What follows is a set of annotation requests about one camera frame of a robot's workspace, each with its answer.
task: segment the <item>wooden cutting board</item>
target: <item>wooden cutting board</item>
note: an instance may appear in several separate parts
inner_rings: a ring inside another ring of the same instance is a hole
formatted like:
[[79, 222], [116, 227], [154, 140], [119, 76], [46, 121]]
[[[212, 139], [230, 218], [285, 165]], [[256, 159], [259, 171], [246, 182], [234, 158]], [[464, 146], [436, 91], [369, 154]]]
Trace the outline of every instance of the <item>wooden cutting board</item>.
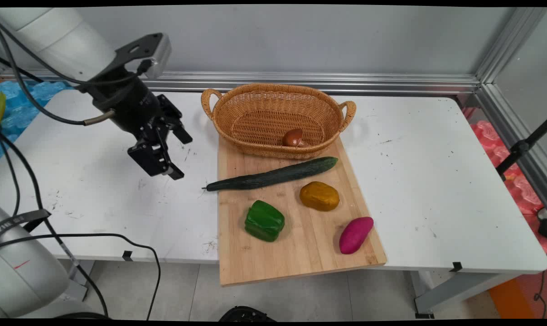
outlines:
[[[253, 190], [219, 192], [219, 266], [221, 286], [280, 278], [323, 274], [380, 266], [387, 258], [376, 227], [354, 254], [342, 254], [338, 240], [348, 223], [370, 216], [350, 160], [337, 138], [319, 157], [333, 156], [338, 163], [324, 173]], [[264, 173], [302, 161], [245, 155], [219, 139], [219, 180]], [[329, 212], [304, 206], [300, 189], [312, 181], [338, 190], [340, 203]], [[268, 243], [244, 229], [251, 205], [263, 200], [277, 208], [286, 224], [277, 240]]]

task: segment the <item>wicker basket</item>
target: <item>wicker basket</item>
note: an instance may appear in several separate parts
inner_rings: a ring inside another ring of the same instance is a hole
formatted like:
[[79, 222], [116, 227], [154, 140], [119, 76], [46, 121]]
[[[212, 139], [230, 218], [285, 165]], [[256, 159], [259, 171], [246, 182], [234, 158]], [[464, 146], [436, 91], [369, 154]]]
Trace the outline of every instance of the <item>wicker basket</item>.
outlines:
[[[211, 112], [209, 98], [219, 101]], [[203, 110], [217, 132], [243, 153], [266, 157], [309, 159], [321, 154], [354, 118], [356, 104], [338, 105], [327, 94], [304, 86], [252, 83], [221, 95], [207, 89], [201, 95]], [[283, 135], [304, 130], [308, 147], [282, 146]]]

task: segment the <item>black tripod stand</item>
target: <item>black tripod stand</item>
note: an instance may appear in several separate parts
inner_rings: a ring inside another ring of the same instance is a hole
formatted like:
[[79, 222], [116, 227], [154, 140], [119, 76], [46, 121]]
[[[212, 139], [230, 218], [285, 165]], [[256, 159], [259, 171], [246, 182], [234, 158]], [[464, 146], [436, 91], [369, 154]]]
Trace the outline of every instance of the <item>black tripod stand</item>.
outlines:
[[[520, 159], [523, 155], [525, 155], [526, 152], [528, 152], [533, 145], [539, 140], [539, 138], [543, 137], [547, 133], [547, 120], [541, 124], [532, 134], [529, 135], [526, 139], [522, 139], [518, 142], [516, 142], [509, 151], [511, 151], [511, 154], [499, 164], [497, 167], [497, 173], [501, 176], [501, 179], [505, 181], [505, 171], [511, 165], [514, 165]], [[543, 237], [547, 238], [547, 219], [541, 219], [540, 220], [540, 226], [539, 226], [539, 234], [543, 235]]]
[[522, 139], [516, 142], [509, 151], [511, 154], [499, 164], [497, 167], [497, 173], [501, 176], [501, 179], [505, 181], [505, 176], [503, 175], [511, 165], [517, 163], [526, 152], [528, 152], [533, 145], [547, 133], [547, 120], [541, 124], [532, 134], [529, 135], [526, 139]]

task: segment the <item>white table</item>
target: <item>white table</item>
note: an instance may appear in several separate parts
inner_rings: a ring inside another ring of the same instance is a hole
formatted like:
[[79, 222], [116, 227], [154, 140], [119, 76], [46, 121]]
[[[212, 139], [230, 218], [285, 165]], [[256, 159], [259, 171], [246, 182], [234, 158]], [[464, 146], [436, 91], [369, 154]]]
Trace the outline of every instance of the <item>white table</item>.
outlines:
[[[33, 167], [44, 206], [58, 233], [121, 233], [154, 247], [164, 262], [218, 263], [217, 194], [201, 187], [217, 179], [218, 134], [201, 109], [200, 93], [164, 93], [183, 113], [193, 142], [168, 137], [172, 161], [185, 177], [149, 177], [127, 154], [131, 134], [111, 121], [70, 126], [39, 115], [16, 145]], [[356, 102], [341, 135], [388, 262], [411, 270], [418, 310], [466, 299], [520, 274], [547, 269], [547, 257], [477, 141], [457, 104], [445, 97], [334, 96]], [[99, 114], [91, 97], [62, 91], [47, 109], [82, 120]], [[20, 212], [35, 209], [29, 177], [15, 163]], [[0, 159], [0, 206], [15, 191]], [[47, 234], [42, 224], [34, 235]], [[122, 239], [65, 239], [79, 259], [152, 261]], [[66, 258], [56, 241], [42, 243]], [[462, 270], [432, 291], [425, 271]]]

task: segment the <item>tiled floor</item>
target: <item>tiled floor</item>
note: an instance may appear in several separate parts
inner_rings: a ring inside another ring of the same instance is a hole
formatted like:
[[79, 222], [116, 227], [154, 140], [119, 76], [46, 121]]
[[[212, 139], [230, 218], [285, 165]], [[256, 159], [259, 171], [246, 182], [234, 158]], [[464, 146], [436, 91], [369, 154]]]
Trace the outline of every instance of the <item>tiled floor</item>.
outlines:
[[[151, 320], [217, 321], [236, 305], [253, 307], [276, 321], [415, 319], [407, 272], [356, 270], [222, 288], [217, 265], [161, 264], [161, 268]], [[156, 264], [96, 262], [91, 277], [111, 318], [146, 318], [157, 280]], [[444, 277], [433, 273], [434, 279]], [[91, 289], [85, 303], [102, 311]], [[486, 292], [434, 312], [436, 319], [499, 318]]]

